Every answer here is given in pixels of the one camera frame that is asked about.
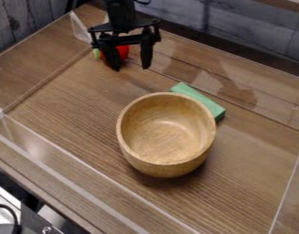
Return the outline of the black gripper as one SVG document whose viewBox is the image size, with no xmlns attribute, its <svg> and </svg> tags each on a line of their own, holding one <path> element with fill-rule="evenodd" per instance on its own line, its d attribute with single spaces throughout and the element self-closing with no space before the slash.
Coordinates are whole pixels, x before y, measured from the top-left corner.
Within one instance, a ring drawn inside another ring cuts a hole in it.
<svg viewBox="0 0 299 234">
<path fill-rule="evenodd" d="M 112 70 L 122 68 L 122 57 L 118 46 L 141 46 L 142 68 L 147 69 L 153 60 L 153 47 L 162 41 L 161 21 L 155 18 L 141 18 L 130 28 L 115 29 L 110 23 L 88 28 L 92 47 L 99 48 L 104 54 L 107 64 Z"/>
</svg>

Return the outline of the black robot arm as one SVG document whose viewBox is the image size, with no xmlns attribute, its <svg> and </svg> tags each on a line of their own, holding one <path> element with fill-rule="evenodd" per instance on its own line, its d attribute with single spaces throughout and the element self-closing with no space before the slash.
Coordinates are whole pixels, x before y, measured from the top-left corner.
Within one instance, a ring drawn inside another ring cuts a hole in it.
<svg viewBox="0 0 299 234">
<path fill-rule="evenodd" d="M 137 14 L 135 3 L 141 0 L 104 0 L 108 21 L 88 28 L 92 49 L 104 54 L 108 66 L 119 71 L 122 58 L 119 46 L 141 45 L 142 68 L 149 69 L 153 61 L 154 45 L 162 41 L 161 21 Z"/>
</svg>

